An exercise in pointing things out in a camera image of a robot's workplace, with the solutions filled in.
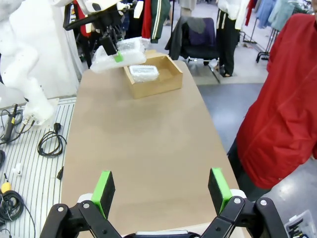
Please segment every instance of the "white robot body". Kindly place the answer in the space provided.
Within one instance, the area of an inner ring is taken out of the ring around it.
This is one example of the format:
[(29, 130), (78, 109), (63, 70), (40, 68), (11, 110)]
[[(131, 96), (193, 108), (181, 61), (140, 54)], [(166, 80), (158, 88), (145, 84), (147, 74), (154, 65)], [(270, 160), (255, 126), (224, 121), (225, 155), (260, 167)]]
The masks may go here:
[(1, 76), (6, 87), (18, 89), (28, 101), (23, 111), (25, 120), (23, 123), (27, 120), (35, 120), (36, 125), (42, 125), (53, 115), (53, 107), (37, 79), (29, 76), (39, 60), (39, 54), (31, 46), (17, 40), (9, 21), (10, 14), (21, 5), (21, 2), (22, 0), (0, 0), (0, 12), (4, 12), (4, 9), (8, 10), (6, 18), (1, 16), (0, 21), (0, 53), (6, 57), (14, 57), (13, 62)]

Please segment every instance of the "clear plastic bag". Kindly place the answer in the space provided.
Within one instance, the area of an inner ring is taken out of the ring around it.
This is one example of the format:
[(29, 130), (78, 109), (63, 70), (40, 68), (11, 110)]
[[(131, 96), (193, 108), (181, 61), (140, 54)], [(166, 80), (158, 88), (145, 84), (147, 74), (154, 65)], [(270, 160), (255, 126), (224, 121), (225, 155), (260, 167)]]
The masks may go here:
[(141, 37), (119, 41), (117, 43), (118, 51), (123, 57), (123, 61), (120, 62), (115, 61), (115, 56), (108, 56), (103, 46), (100, 46), (94, 55), (90, 69), (95, 73), (100, 73), (111, 68), (144, 63), (147, 60), (144, 52), (149, 44), (148, 39)]
[(159, 76), (159, 71), (152, 65), (132, 65), (130, 73), (136, 83), (154, 81)]

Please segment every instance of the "red jacket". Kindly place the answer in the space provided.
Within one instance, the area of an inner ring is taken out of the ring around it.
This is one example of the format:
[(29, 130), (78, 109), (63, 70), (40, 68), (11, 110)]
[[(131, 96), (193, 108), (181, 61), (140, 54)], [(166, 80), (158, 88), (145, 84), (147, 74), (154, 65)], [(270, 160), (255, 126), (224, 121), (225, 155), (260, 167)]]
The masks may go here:
[(317, 158), (317, 24), (292, 16), (270, 53), (268, 77), (237, 134), (238, 155), (256, 186), (269, 189)]

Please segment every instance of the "open cardboard box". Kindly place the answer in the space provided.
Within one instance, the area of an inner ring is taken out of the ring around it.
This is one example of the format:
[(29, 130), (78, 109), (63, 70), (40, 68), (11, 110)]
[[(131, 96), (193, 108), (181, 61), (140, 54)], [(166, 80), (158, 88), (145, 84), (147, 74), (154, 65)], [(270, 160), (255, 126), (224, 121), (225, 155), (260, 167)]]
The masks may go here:
[(156, 80), (136, 83), (129, 67), (124, 67), (129, 87), (135, 99), (182, 87), (183, 72), (168, 55), (151, 50), (146, 52), (146, 56), (147, 61), (142, 65), (154, 65), (158, 68), (159, 77)]

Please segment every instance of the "table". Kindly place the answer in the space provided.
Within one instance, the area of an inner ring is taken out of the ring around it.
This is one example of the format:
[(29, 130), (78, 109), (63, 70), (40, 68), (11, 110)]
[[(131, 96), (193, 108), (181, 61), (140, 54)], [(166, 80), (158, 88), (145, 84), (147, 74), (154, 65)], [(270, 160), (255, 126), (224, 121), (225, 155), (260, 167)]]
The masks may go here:
[(109, 220), (121, 234), (211, 222), (211, 167), (238, 188), (186, 64), (182, 89), (133, 99), (122, 68), (84, 73), (69, 132), (62, 203), (93, 192), (102, 170), (116, 192)]

